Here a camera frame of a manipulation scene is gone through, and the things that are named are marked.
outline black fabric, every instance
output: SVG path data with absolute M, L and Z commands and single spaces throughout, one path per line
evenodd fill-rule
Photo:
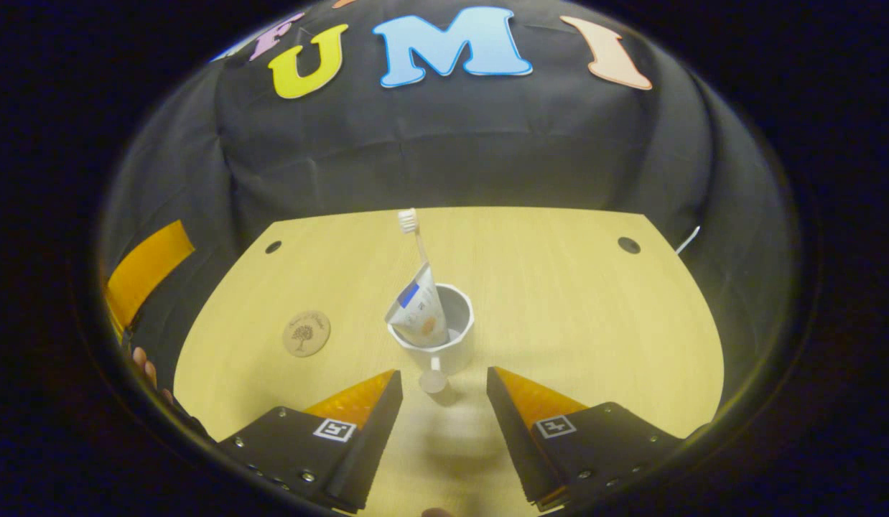
M 142 308 L 135 345 L 172 387 L 182 341 L 219 279 L 275 220 L 406 206 L 557 206 L 644 213 L 677 246 L 722 338 L 727 397 L 785 324 L 796 270 L 795 223 L 760 153 L 724 103 L 638 33 L 576 4 L 490 2 L 513 10 L 511 33 L 534 71 L 519 78 L 425 78 L 385 89 L 379 23 L 418 14 L 440 29 L 475 2 L 317 4 L 273 49 L 255 43 L 180 86 L 136 137 L 103 226 L 106 276 L 144 238 L 182 219 L 196 252 Z M 592 53 L 560 14 L 609 27 L 653 83 L 596 78 Z M 343 65 L 298 99 L 274 92 L 268 63 L 340 23 Z M 459 62 L 468 57 L 468 49 Z

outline human hand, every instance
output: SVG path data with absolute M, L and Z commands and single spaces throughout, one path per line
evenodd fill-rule
M 132 353 L 132 360 L 145 373 L 146 378 L 152 383 L 154 389 L 157 389 L 157 368 L 154 367 L 154 363 L 148 360 L 148 354 L 145 353 L 145 350 L 142 350 L 141 347 L 135 347 L 135 351 Z M 162 389 L 160 393 L 172 406 L 173 393 L 169 392 L 169 389 Z

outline letter m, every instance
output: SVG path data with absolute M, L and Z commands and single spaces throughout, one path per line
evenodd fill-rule
M 521 59 L 511 39 L 508 19 L 514 13 L 501 7 L 462 9 L 447 30 L 407 16 L 386 21 L 373 29 L 384 37 L 388 72 L 381 78 L 385 88 L 422 81 L 425 70 L 416 66 L 412 53 L 422 57 L 439 75 L 451 75 L 461 50 L 470 46 L 464 70 L 473 75 L 528 75 L 534 68 Z

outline toothbrush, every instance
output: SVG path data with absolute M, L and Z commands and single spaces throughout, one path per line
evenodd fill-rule
M 419 216 L 416 215 L 416 209 L 411 208 L 409 210 L 401 210 L 401 212 L 396 213 L 396 218 L 399 219 L 399 229 L 403 233 L 416 233 L 416 244 L 419 246 L 419 256 L 422 258 L 422 262 L 428 262 L 428 256 L 425 256 L 425 246 L 422 245 L 422 236 L 419 235 Z

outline wooden table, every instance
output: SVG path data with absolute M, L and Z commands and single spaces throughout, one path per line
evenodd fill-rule
M 435 281 L 476 312 L 476 353 L 450 379 L 457 402 L 419 390 L 386 331 L 419 268 L 395 210 L 274 223 L 212 293 L 186 337 L 174 394 L 212 438 L 275 406 L 304 409 L 390 368 L 403 403 L 360 515 L 536 515 L 486 396 L 501 366 L 587 406 L 612 400 L 674 436 L 707 423 L 722 392 L 716 326 L 693 278 L 642 215 L 552 208 L 419 209 Z M 641 247 L 632 254 L 621 236 Z M 281 248 L 265 249 L 274 241 Z M 292 356 L 284 326 L 323 311 L 330 340 Z

